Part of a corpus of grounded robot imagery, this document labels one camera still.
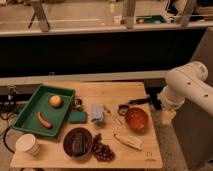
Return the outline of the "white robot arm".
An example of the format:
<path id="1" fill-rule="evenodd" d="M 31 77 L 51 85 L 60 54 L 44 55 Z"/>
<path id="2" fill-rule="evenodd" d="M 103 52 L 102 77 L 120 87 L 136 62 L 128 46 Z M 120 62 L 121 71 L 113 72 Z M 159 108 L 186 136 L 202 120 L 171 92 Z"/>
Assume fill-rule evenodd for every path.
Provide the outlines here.
<path id="1" fill-rule="evenodd" d="M 205 83 L 207 67 L 193 61 L 166 73 L 166 85 L 159 94 L 163 106 L 162 123 L 169 125 L 185 100 L 189 100 L 213 117 L 213 87 Z"/>

